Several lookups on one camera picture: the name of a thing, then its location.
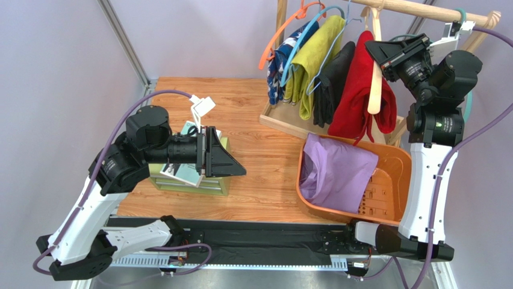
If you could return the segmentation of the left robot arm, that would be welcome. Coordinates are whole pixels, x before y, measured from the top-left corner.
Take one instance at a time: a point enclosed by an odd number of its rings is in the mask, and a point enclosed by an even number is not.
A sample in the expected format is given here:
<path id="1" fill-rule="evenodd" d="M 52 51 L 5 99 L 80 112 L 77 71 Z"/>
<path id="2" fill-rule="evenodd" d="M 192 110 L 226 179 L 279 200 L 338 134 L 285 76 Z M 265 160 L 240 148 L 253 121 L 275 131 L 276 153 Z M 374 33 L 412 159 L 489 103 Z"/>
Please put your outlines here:
<path id="1" fill-rule="evenodd" d="M 106 231 L 112 211 L 139 182 L 151 164 L 193 164 L 207 178 L 243 176 L 246 169 L 222 146 L 213 126 L 192 134 L 174 134 L 163 107 L 148 105 L 129 116 L 125 132 L 100 151 L 84 189 L 57 232 L 37 239 L 41 253 L 53 259 L 55 281 L 91 279 L 110 264 L 142 250 L 181 250 L 184 230 L 172 216 L 144 226 Z"/>

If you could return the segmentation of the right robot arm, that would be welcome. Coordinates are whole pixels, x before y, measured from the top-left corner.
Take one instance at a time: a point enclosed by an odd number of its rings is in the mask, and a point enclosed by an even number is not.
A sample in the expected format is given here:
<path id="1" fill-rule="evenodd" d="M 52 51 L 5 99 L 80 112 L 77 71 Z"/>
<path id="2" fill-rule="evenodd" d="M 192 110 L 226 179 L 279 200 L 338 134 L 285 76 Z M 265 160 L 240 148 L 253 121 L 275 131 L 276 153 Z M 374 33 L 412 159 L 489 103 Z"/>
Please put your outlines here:
<path id="1" fill-rule="evenodd" d="M 355 240 L 383 255 L 418 261 L 451 261 L 444 212 L 453 164 L 464 135 L 461 103 L 476 86 L 481 60 L 454 50 L 439 64 L 431 62 L 429 37 L 365 44 L 387 81 L 402 81 L 413 95 L 406 118 L 412 157 L 405 212 L 398 226 L 353 222 Z"/>

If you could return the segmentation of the purple trousers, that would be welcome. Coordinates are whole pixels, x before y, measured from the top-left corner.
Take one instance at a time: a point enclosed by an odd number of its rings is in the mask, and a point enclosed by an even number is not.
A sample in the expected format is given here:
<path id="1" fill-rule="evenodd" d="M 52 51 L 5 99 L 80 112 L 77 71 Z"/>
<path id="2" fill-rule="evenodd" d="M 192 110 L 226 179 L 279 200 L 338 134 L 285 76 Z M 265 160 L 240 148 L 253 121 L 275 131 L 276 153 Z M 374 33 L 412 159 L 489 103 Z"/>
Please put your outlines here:
<path id="1" fill-rule="evenodd" d="M 358 212 L 378 155 L 332 138 L 309 134 L 302 152 L 299 192 L 310 204 Z"/>

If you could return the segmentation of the red trousers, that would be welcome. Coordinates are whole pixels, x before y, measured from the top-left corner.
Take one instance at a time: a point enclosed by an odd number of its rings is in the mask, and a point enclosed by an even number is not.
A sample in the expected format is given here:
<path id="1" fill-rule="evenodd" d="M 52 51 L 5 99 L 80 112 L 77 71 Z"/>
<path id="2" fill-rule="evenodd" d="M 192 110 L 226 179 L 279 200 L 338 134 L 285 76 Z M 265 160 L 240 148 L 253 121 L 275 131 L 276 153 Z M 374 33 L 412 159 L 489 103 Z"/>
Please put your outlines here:
<path id="1" fill-rule="evenodd" d="M 385 78 L 382 78 L 380 112 L 371 115 L 367 111 L 374 61 L 367 52 L 365 43 L 373 39 L 373 34 L 369 30 L 359 36 L 341 101 L 328 128 L 329 135 L 357 140 L 367 135 L 371 141 L 374 141 L 373 122 L 383 134 L 392 133 L 396 128 L 396 96 Z"/>

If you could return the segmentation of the beige hanger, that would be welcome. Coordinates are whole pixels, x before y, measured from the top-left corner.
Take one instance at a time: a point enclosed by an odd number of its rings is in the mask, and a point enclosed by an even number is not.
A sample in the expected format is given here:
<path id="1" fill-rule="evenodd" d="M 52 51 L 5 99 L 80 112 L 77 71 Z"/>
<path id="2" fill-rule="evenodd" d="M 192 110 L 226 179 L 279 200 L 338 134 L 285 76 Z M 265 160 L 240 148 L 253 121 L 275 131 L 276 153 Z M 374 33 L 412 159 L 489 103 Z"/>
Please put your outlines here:
<path id="1" fill-rule="evenodd" d="M 366 6 L 362 12 L 361 17 L 364 18 L 365 28 L 368 30 L 368 21 L 372 19 L 372 32 L 374 40 L 381 41 L 381 20 L 380 11 L 377 8 Z M 378 114 L 381 110 L 382 99 L 382 71 L 378 64 L 373 63 L 372 80 L 369 92 L 367 111 L 369 114 Z"/>

